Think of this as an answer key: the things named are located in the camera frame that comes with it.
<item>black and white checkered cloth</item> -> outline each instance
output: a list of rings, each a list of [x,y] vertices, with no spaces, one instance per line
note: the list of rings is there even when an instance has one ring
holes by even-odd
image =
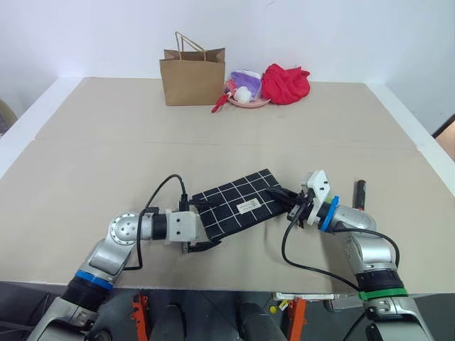
[[[218,241],[286,212],[282,204],[274,201],[265,191],[275,186],[279,186],[277,180],[268,169],[264,169],[194,195],[194,200],[207,200],[218,205],[198,210],[207,237]],[[241,214],[237,205],[254,199],[261,205]]]

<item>red strap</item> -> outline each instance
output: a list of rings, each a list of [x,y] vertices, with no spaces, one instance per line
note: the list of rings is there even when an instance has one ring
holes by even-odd
[[[229,96],[230,96],[230,92],[228,92],[227,94],[224,94],[223,96],[221,96],[220,99],[218,101],[216,101],[216,105],[212,109],[212,113],[213,112],[217,112],[218,109],[221,108],[226,103],[226,101],[228,100]]]

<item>black cable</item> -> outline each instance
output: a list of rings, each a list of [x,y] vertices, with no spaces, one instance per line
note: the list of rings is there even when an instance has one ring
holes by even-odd
[[[324,274],[324,275],[327,275],[327,276],[330,276],[330,277],[333,277],[335,279],[338,279],[339,281],[342,281],[344,284],[347,284],[349,285],[351,288],[355,289],[355,291],[358,291],[358,286],[356,286],[354,283],[352,283],[351,281],[348,281],[347,279],[339,276],[339,275],[336,275],[336,274],[332,274],[331,272],[328,272],[328,271],[325,271],[325,270],[322,270],[322,269],[318,269],[318,268],[313,268],[313,267],[310,267],[310,266],[306,266],[306,265],[301,265],[301,264],[298,264],[298,263],[294,263],[293,261],[290,261],[287,256],[286,256],[286,241],[287,241],[287,237],[289,236],[289,233],[292,229],[292,227],[294,227],[294,225],[299,221],[299,217],[300,217],[300,214],[303,212],[303,210],[305,209],[304,205],[301,206],[301,209],[299,209],[299,211],[295,214],[293,220],[291,221],[291,223],[289,224],[289,226],[287,227],[286,229],[286,232],[284,233],[284,236],[283,236],[283,241],[282,241],[282,257],[283,259],[285,260],[285,262],[287,262],[288,264],[291,264],[292,266],[295,266],[297,268],[300,268],[300,269],[304,269],[304,270],[310,270],[310,271],[315,271],[315,272],[319,272],[320,274]]]
[[[182,189],[182,195],[186,195],[185,184],[183,183],[182,177],[179,174],[171,174],[166,179],[164,179],[163,182],[161,182],[159,184],[159,186],[155,189],[155,191],[151,195],[150,199],[147,201],[147,204],[145,204],[144,209],[139,213],[139,219],[137,221],[136,251],[137,251],[137,261],[138,261],[139,265],[127,266],[127,267],[124,268],[125,271],[142,269],[142,251],[141,251],[142,218],[146,214],[146,211],[150,207],[150,204],[151,204],[152,200],[156,197],[156,195],[158,194],[160,189],[172,178],[177,178],[178,179],[178,181],[180,182],[181,189]]]
[[[365,318],[365,316],[366,316],[366,314],[362,313],[362,315],[360,315],[358,317],[358,319],[355,320],[354,324],[350,327],[350,329],[346,333],[346,336],[343,338],[343,341],[346,341],[348,339],[348,337],[350,337],[350,335],[353,333],[354,329],[357,328],[357,326],[360,324],[360,322],[362,322],[362,320]]]
[[[332,232],[361,232],[361,233],[368,233],[368,234],[374,234],[375,236],[384,238],[387,240],[393,248],[395,249],[395,265],[398,268],[398,265],[400,265],[400,249],[398,249],[398,245],[392,240],[392,238],[386,236],[385,234],[376,232],[376,231],[371,231],[369,229],[356,229],[356,228],[343,228],[343,229],[335,229]]]

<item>white wall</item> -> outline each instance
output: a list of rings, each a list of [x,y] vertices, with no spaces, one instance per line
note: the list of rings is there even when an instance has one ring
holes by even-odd
[[[0,0],[0,97],[20,114],[59,75],[159,77],[177,29],[225,46],[229,70],[386,82],[432,131],[455,113],[454,11],[453,0]]]

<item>table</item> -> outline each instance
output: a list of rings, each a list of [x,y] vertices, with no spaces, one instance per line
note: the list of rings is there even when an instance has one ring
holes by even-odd
[[[343,205],[352,203],[354,182],[367,181],[366,211],[400,246],[410,293],[455,290],[454,196],[366,85],[314,82],[293,105],[210,109],[167,107],[160,80],[85,78],[0,180],[0,280],[67,283],[109,221],[139,211],[170,173],[191,194],[263,168],[299,190],[307,172],[324,169]],[[178,194],[169,184],[156,204],[174,208]],[[144,268],[124,272],[117,285],[350,292],[284,263],[286,225],[282,215],[197,254],[143,243]],[[354,281],[329,234],[295,229],[287,252]]]

